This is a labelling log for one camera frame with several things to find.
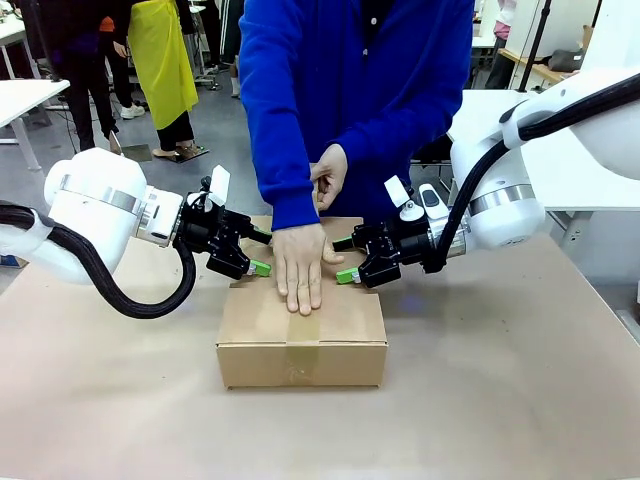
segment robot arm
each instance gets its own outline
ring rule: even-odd
[[[334,245],[367,252],[359,268],[338,274],[338,282],[371,288],[400,278],[401,264],[420,263],[433,273],[448,257],[528,240],[542,227],[545,210],[520,147],[566,127],[604,167],[640,179],[640,163],[630,155],[640,127],[638,69],[581,73],[505,112],[480,141],[456,141],[451,162],[461,188],[451,211],[429,185],[420,188],[420,206],[397,178],[388,181],[387,191],[402,211],[382,224],[358,226],[351,238]]]
[[[72,283],[94,284],[116,310],[135,318],[156,318],[177,308],[196,278],[193,253],[209,253],[207,268],[239,279],[269,275],[253,262],[240,238],[268,244],[245,215],[226,210],[229,173],[217,166],[199,192],[185,199],[147,185],[139,165],[101,149],[58,162],[45,183],[49,217],[25,207],[0,204],[0,254],[17,255]],[[129,237],[161,247],[172,245],[183,266],[176,292],[156,305],[129,299],[112,274]]]

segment human hand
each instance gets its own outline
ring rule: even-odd
[[[319,211],[328,209],[342,191],[348,167],[347,154],[340,145],[333,143],[311,168],[311,181],[318,182]]]
[[[116,53],[122,58],[127,58],[127,47],[118,42],[113,42],[113,48],[116,50]]]
[[[276,230],[272,241],[278,292],[291,313],[310,315],[322,303],[321,261],[336,265],[344,257],[333,251],[319,223]]]

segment blue sweater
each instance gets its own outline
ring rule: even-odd
[[[368,47],[361,1],[246,0],[242,100],[274,229],[318,221],[309,163],[332,143],[349,169],[327,214],[388,218],[384,182],[408,180],[411,155],[460,108],[473,0],[396,0]]]

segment yellow apron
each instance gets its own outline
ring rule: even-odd
[[[175,0],[148,0],[131,9],[129,47],[156,130],[198,103]]]

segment gray floor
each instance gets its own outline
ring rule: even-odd
[[[198,143],[210,148],[211,153],[181,165],[157,159],[140,165],[150,185],[181,194],[198,189],[203,176],[210,174],[215,165],[223,165],[231,173],[228,207],[252,215],[268,214],[270,207],[262,201],[256,187],[244,109],[240,101],[230,97],[228,74],[220,75],[219,82],[223,89],[218,92],[199,88],[200,103],[191,115]],[[114,109],[119,111],[115,96],[112,97]],[[50,112],[49,115],[52,126],[29,126],[29,137],[43,167],[43,173],[29,172],[17,147],[0,146],[0,199],[34,206],[45,212],[48,210],[42,198],[44,174],[58,160],[73,156],[67,121],[61,114]],[[71,137],[77,146],[78,139],[73,132],[71,116],[68,115],[67,118]],[[135,120],[119,119],[118,127],[123,146],[157,146],[156,133],[148,114]],[[100,136],[97,122],[94,122],[94,131],[98,146],[107,148],[106,140]],[[9,129],[0,129],[0,138],[11,136],[11,133]],[[437,174],[438,170],[435,167],[414,167],[412,179],[415,185],[426,181],[436,184]],[[445,171],[443,176],[449,180],[450,171]],[[441,194],[445,194],[439,185],[437,187]],[[0,293],[18,273],[16,270],[0,268]],[[597,288],[615,310],[630,309],[635,303],[635,285]]]

